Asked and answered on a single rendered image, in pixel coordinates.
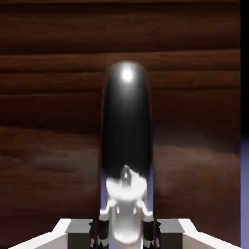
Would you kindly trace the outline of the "dark shiny curved metal handle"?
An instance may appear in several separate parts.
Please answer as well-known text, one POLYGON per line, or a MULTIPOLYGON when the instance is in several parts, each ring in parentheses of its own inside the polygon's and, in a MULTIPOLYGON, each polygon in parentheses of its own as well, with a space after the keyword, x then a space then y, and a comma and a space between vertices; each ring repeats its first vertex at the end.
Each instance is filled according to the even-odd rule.
POLYGON ((95 249, 152 246, 153 176, 148 74, 137 62, 116 62, 102 93, 95 249))

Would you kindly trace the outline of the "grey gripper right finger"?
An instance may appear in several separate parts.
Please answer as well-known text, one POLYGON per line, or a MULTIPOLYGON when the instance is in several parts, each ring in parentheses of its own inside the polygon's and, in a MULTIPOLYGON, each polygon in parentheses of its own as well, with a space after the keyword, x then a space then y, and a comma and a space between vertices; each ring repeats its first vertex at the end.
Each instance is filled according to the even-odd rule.
POLYGON ((199 232, 190 219, 158 219, 155 249, 242 249, 199 232))

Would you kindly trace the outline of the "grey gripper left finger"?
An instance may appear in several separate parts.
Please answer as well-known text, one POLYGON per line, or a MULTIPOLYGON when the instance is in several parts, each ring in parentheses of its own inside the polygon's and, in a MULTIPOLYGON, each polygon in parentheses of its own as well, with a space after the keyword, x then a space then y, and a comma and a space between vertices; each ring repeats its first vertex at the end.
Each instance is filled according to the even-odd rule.
POLYGON ((94 249, 93 219, 63 218, 51 232, 8 249, 94 249))

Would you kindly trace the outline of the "dark wood cabinet door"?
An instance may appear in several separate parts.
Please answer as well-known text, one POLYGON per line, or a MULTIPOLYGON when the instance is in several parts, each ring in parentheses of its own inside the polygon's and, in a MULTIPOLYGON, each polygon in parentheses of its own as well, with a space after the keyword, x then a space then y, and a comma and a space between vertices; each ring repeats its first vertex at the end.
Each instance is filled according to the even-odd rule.
POLYGON ((157 215, 240 245, 240 0, 0 0, 0 249, 93 217, 123 60, 150 77, 157 215))

